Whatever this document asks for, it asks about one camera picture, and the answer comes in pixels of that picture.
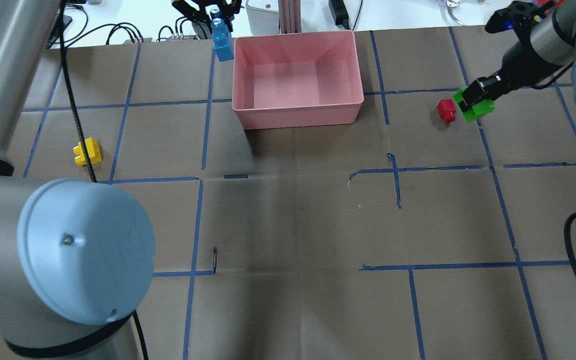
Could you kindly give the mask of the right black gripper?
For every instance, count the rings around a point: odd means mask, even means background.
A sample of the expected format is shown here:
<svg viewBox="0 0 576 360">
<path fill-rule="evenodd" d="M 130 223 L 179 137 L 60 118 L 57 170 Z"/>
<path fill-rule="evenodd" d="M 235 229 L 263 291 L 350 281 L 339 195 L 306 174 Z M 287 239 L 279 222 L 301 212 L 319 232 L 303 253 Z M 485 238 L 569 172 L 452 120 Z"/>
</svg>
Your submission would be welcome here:
<svg viewBox="0 0 576 360">
<path fill-rule="evenodd" d="M 559 66 L 539 55 L 531 42 L 531 34 L 555 6 L 553 0 L 540 6 L 515 0 L 490 16 L 484 27 L 488 34 L 512 30 L 518 41 L 503 55 L 499 70 L 477 78 L 467 86 L 462 94 L 462 110 L 468 110 L 476 103 L 479 108 L 487 109 L 505 94 L 525 86 L 536 87 L 558 71 Z"/>
</svg>

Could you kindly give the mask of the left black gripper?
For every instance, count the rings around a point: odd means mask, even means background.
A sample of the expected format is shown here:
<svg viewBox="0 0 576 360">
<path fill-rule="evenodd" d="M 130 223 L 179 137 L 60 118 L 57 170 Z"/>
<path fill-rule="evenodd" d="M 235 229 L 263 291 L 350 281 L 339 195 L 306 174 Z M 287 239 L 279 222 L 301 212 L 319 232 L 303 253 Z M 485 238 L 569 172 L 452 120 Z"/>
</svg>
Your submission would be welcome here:
<svg viewBox="0 0 576 360">
<path fill-rule="evenodd" d="M 242 0 L 172 0 L 172 7 L 193 23 L 210 25 L 210 9 L 217 7 L 229 31 L 233 30 L 234 16 L 239 14 Z"/>
</svg>

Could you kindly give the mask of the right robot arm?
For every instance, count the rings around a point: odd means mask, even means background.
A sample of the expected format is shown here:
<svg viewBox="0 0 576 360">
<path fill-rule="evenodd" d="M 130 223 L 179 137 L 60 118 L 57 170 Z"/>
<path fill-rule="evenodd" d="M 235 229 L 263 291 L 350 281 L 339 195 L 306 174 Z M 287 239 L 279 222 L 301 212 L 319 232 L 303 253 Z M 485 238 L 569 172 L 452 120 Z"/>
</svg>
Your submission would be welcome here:
<svg viewBox="0 0 576 360">
<path fill-rule="evenodd" d="M 522 87 L 546 88 L 545 80 L 571 71 L 576 103 L 576 0 L 542 6 L 513 1 L 496 10 L 485 27 L 488 34 L 513 31 L 517 42 L 503 55 L 501 67 L 457 91 L 453 100 L 466 121 L 494 110 L 498 98 Z"/>
</svg>

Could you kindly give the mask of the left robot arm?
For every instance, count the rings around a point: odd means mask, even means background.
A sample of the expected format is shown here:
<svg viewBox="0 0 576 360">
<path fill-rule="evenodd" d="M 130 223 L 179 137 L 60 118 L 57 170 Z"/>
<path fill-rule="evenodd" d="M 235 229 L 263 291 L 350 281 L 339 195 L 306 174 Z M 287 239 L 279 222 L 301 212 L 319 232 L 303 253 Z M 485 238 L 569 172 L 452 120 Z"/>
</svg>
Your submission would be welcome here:
<svg viewBox="0 0 576 360">
<path fill-rule="evenodd" d="M 59 0 L 0 0 L 0 332 L 7 359 L 144 360 L 134 315 L 153 278 L 146 210 L 108 183 L 14 177 L 10 140 Z"/>
</svg>

